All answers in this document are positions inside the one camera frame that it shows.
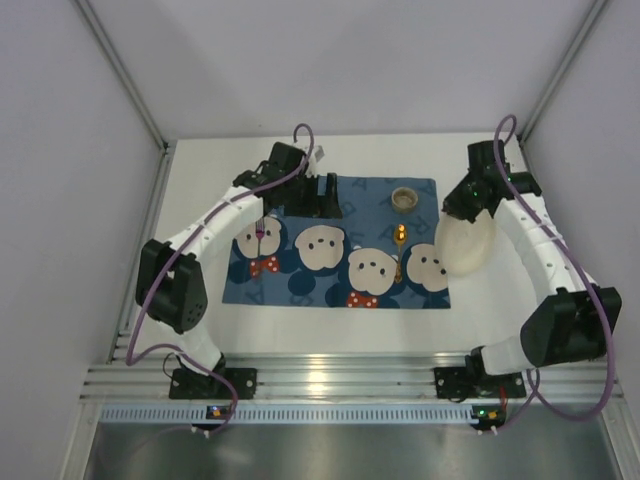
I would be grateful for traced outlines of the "blue cartoon mouse placemat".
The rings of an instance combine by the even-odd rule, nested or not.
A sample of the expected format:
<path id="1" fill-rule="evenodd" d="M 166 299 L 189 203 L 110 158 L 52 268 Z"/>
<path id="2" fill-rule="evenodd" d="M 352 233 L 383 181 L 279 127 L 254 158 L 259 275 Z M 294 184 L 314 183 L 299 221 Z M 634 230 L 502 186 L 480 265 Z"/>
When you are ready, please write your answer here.
<path id="1" fill-rule="evenodd" d="M 398 214 L 391 193 L 409 187 L 415 210 Z M 258 240 L 255 226 L 232 242 L 222 300 L 226 304 L 364 309 L 448 309 L 448 273 L 435 253 L 439 221 L 432 178 L 338 180 L 342 219 L 285 216 L 275 210 Z M 407 228 L 402 282 L 396 284 L 398 224 Z"/>

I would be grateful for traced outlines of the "gold ornate spoon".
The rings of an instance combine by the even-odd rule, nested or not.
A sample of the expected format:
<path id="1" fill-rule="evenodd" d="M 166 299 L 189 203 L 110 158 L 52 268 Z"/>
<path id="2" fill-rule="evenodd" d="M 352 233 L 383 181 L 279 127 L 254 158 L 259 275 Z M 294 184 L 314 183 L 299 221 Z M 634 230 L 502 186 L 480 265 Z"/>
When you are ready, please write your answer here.
<path id="1" fill-rule="evenodd" d="M 396 257 L 396 271 L 395 271 L 395 276 L 394 276 L 394 282 L 396 284 L 399 284 L 402 282 L 402 265 L 401 265 L 401 259 L 402 259 L 402 251 L 403 251 L 403 247 L 405 245 L 405 243 L 407 242 L 408 239 L 408 234 L 407 234 L 407 228 L 404 224 L 398 224 L 395 227 L 394 230 L 394 235 L 393 235 L 393 240 L 394 243 L 397 247 L 397 257 Z"/>

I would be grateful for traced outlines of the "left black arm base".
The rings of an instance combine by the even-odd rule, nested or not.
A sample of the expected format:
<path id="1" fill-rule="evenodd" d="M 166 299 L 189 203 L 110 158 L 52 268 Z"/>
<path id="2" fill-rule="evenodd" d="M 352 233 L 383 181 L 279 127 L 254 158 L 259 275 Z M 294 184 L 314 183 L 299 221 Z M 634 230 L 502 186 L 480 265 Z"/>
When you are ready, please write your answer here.
<path id="1" fill-rule="evenodd" d="M 254 398 L 257 374 L 254 368 L 226 368 L 223 371 L 223 377 L 235 389 L 239 400 Z M 232 392 L 209 375 L 180 367 L 172 372 L 168 396 L 172 400 L 230 400 Z"/>

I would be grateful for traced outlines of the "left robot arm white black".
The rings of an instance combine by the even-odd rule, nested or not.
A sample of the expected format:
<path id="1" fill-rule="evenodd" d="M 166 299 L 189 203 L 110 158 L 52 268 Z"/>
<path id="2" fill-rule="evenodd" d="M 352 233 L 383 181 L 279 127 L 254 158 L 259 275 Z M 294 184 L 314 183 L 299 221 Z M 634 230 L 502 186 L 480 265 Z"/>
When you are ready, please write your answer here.
<path id="1" fill-rule="evenodd" d="M 242 230 L 274 210 L 338 217 L 336 174 L 328 174 L 325 190 L 318 190 L 317 163 L 323 155 L 315 144 L 276 142 L 266 160 L 239 174 L 197 220 L 167 240 L 146 242 L 139 259 L 135 301 L 140 311 L 133 333 L 140 333 L 147 318 L 158 324 L 160 337 L 147 353 L 168 349 L 203 375 L 222 367 L 224 355 L 203 320 L 208 307 L 204 272 Z"/>

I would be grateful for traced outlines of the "small beige cup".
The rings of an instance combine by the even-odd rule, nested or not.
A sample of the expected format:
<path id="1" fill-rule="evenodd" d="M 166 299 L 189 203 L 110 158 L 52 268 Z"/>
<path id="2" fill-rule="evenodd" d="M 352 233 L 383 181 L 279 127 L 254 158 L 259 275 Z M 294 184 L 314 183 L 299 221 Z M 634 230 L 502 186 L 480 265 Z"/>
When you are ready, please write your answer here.
<path id="1" fill-rule="evenodd" d="M 398 187 L 391 193 L 392 209 L 398 214 L 409 214 L 415 210 L 419 202 L 417 192 L 409 187 Z"/>

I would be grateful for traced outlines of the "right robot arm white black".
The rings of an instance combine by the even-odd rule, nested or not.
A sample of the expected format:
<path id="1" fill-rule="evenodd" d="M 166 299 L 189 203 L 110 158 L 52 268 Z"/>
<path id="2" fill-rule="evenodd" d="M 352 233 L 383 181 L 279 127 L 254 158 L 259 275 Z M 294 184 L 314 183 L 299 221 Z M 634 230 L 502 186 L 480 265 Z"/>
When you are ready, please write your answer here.
<path id="1" fill-rule="evenodd" d="M 606 355 L 622 299 L 579 273 L 564 253 L 541 188 L 529 172 L 514 172 L 501 140 L 472 143 L 468 170 L 445 197 L 435 247 L 450 275 L 466 276 L 488 259 L 502 231 L 520 257 L 538 305 L 519 331 L 474 348 L 465 358 L 478 379 Z"/>

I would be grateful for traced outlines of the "cream ceramic plate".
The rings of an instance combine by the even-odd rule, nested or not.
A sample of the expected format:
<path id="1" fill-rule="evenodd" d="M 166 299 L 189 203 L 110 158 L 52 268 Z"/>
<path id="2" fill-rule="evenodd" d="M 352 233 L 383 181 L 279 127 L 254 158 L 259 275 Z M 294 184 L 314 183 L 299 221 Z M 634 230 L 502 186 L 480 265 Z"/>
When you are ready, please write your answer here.
<path id="1" fill-rule="evenodd" d="M 486 209 L 474 222 L 443 213 L 436 227 L 434 246 L 448 275 L 463 277 L 487 262 L 495 235 L 495 221 Z"/>

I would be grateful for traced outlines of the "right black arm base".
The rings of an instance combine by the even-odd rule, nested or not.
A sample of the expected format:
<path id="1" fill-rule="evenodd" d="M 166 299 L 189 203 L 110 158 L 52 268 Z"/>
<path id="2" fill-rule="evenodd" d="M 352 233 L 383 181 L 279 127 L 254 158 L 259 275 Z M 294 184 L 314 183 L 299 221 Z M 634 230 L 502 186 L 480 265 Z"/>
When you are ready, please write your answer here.
<path id="1" fill-rule="evenodd" d="M 465 367 L 433 369 L 436 396 L 461 403 L 468 399 L 521 399 L 526 396 L 520 373 L 476 378 Z"/>

